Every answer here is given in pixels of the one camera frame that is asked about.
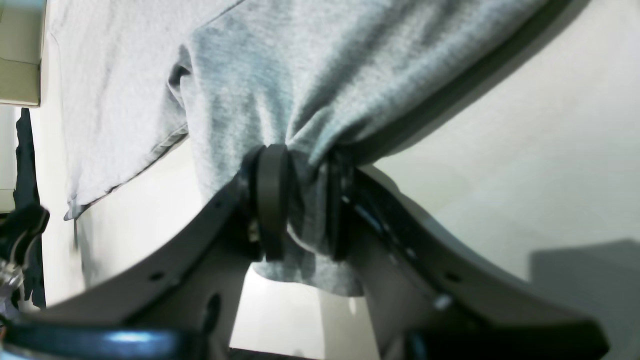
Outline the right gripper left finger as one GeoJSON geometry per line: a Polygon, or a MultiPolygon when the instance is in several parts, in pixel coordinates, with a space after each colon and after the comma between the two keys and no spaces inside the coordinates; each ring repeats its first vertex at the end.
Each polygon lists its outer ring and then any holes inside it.
{"type": "Polygon", "coordinates": [[[284,257],[290,155],[258,146],[176,237],[121,274],[6,326],[3,360],[232,360],[253,262],[284,257]]]}

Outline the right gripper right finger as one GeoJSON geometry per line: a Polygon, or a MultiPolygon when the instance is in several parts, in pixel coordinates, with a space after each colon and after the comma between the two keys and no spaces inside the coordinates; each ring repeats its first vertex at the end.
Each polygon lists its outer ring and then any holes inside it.
{"type": "Polygon", "coordinates": [[[419,223],[347,157],[327,158],[327,234],[362,284],[382,360],[601,360],[592,317],[557,305],[419,223]]]}

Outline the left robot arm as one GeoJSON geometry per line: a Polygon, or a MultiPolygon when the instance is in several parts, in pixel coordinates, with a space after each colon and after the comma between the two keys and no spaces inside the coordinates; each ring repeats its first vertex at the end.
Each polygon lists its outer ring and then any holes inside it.
{"type": "Polygon", "coordinates": [[[30,109],[22,108],[16,121],[17,160],[15,208],[1,223],[1,325],[21,316],[20,302],[46,308],[42,235],[50,212],[41,206],[34,133],[30,109]]]}

